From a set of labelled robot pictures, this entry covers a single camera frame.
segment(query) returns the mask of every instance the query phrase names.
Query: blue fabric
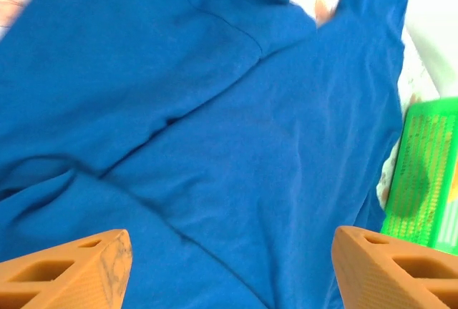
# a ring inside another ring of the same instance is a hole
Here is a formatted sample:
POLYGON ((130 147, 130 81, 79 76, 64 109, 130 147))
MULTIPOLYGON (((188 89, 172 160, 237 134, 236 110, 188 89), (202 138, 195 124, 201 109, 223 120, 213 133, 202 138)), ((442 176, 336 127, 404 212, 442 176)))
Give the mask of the blue fabric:
POLYGON ((407 0, 33 0, 0 43, 0 261, 127 228, 123 308, 340 308, 407 0))

